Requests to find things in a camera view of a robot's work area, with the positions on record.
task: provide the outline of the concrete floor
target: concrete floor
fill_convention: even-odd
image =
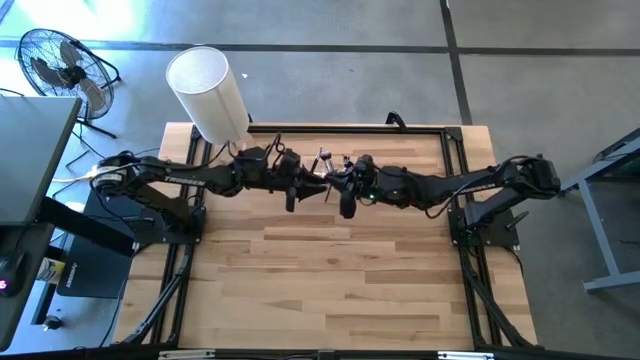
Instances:
[[[43,2],[17,0],[0,23],[0,40],[48,27],[80,39],[115,41],[447,44],[437,0],[67,0],[54,10],[44,10]],[[459,46],[640,47],[636,1],[449,3]],[[74,12],[82,16],[70,19]],[[167,121],[188,121],[164,77],[175,51],[97,53],[118,66],[124,78],[112,109],[96,121],[120,138],[111,141],[85,131],[98,151],[154,148]],[[14,49],[0,48],[0,87],[35,94],[13,54]],[[396,110],[412,124],[461,123],[446,54],[227,55],[256,121],[380,123]],[[461,56],[461,67],[473,123],[489,126],[498,159],[542,152],[566,178],[638,126],[638,57]],[[63,163],[81,151],[71,139]],[[74,164],[75,174],[97,160],[83,158]],[[64,167],[56,173],[70,175]],[[85,185],[77,185],[60,199],[84,202],[87,194]],[[579,200],[532,200],[517,207],[531,211],[519,233],[540,343],[556,350],[638,357],[640,286],[597,295],[582,289],[582,281],[605,275],[606,268]],[[635,259],[630,267],[640,267],[640,247],[627,247],[627,257]],[[7,353],[96,346],[115,307],[112,300],[56,297],[51,309],[60,309],[66,327],[43,333],[28,325],[35,300],[32,296]]]

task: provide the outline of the fan guard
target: fan guard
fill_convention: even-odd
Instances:
[[[56,30],[30,30],[20,39],[17,60],[41,96],[78,97],[80,114],[87,119],[100,118],[111,108],[114,81],[104,60],[73,37]]]

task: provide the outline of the white cylinder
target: white cylinder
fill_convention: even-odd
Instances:
[[[247,109],[218,49],[198,46],[176,55],[167,67],[167,82],[208,142],[224,144],[247,135]]]

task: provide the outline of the wooden table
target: wooden table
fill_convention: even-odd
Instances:
[[[167,124],[160,157],[185,161],[191,127]],[[487,127],[462,130],[470,170],[495,164]],[[272,138],[254,135],[258,144]],[[380,166],[444,175],[436,136],[284,134],[283,142],[307,168],[322,146],[338,158],[367,153]],[[158,188],[170,196],[179,191]],[[196,249],[180,347],[472,348],[458,252],[445,216],[429,220],[414,209],[359,204],[355,218],[345,220],[335,191],[326,204],[324,195],[297,203],[293,214],[285,211],[284,194],[252,190],[222,198],[207,192],[205,199],[206,235]],[[153,245],[135,258],[116,341],[155,302],[166,252],[167,246]],[[488,248],[487,259],[496,301],[535,343],[518,263],[501,248]],[[486,312],[479,312],[489,339]],[[172,318],[170,304],[165,329]]]

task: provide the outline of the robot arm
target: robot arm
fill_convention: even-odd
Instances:
[[[553,164],[541,155],[512,157],[498,166],[444,178],[413,173],[398,166],[380,168],[371,156],[363,155],[344,171],[329,173],[325,179],[340,191],[340,214],[345,218],[354,216],[356,200],[367,199],[399,208],[411,206],[426,212],[457,195],[503,188],[483,202],[465,206],[467,226],[487,220],[525,199],[550,199],[560,189]]]
[[[271,150],[278,153],[269,166]],[[325,180],[300,165],[300,156],[279,142],[279,136],[266,149],[253,147],[232,155],[230,164],[191,166],[160,160],[156,157],[135,157],[125,151],[102,160],[98,175],[92,182],[95,190],[107,197],[129,198],[162,214],[173,226],[189,225],[189,206],[185,199],[169,198],[149,186],[166,182],[203,187],[210,192],[232,197],[243,188],[286,193],[286,209],[293,212],[295,200],[302,200],[326,190]]]

